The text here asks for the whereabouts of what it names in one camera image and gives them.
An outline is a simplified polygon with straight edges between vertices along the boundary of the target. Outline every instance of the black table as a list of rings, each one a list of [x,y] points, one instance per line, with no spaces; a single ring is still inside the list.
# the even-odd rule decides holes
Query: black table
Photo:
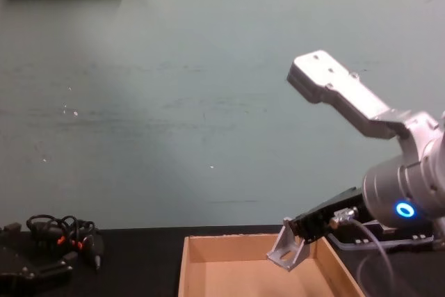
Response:
[[[184,237],[221,234],[277,233],[278,225],[239,227],[176,227],[103,231],[106,255],[96,274],[82,261],[76,263],[70,283],[41,297],[177,296]],[[23,248],[34,245],[24,240]],[[367,251],[337,251],[355,275]],[[391,255],[396,272],[397,296],[445,296],[445,253]],[[364,267],[362,278],[373,297],[388,296],[387,272],[380,257]]]

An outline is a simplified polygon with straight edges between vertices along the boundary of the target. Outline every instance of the blue led ring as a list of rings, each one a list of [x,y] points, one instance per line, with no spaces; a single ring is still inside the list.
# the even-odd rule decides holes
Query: blue led ring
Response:
[[[412,207],[412,205],[410,205],[406,202],[399,203],[396,206],[396,211],[399,216],[402,216],[405,218],[413,217],[415,214],[415,211],[414,211],[414,208]]]

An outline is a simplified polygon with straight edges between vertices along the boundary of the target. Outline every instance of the black tabletop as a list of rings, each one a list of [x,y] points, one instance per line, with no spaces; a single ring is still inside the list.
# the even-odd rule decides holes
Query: black tabletop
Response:
[[[176,227],[103,231],[106,254],[96,274],[78,260],[71,281],[41,297],[177,296],[181,255],[186,236],[276,233],[278,225],[240,227]],[[34,248],[23,242],[23,248]],[[368,252],[337,251],[352,275]],[[390,256],[396,272],[396,296],[443,296],[444,253],[400,253]],[[388,296],[386,268],[379,256],[364,266],[363,283],[373,297]]]

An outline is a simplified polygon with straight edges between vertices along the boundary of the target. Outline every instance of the open cardboard box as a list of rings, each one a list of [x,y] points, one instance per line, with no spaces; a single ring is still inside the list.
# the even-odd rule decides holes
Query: open cardboard box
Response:
[[[276,234],[190,236],[179,297],[364,297],[326,239],[290,273],[266,260]]]

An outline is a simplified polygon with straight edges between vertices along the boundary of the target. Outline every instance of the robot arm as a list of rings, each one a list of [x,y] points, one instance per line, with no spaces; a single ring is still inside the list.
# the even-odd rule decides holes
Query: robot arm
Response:
[[[352,188],[291,220],[268,258],[291,270],[308,254],[308,244],[354,218],[376,219],[387,227],[409,227],[433,221],[445,236],[445,141],[438,122],[425,112],[387,106],[324,51],[297,57],[289,83],[309,102],[332,105],[364,136],[397,137],[402,154],[372,167],[359,189]],[[300,244],[295,242],[300,237]],[[293,259],[282,260],[287,252]]]

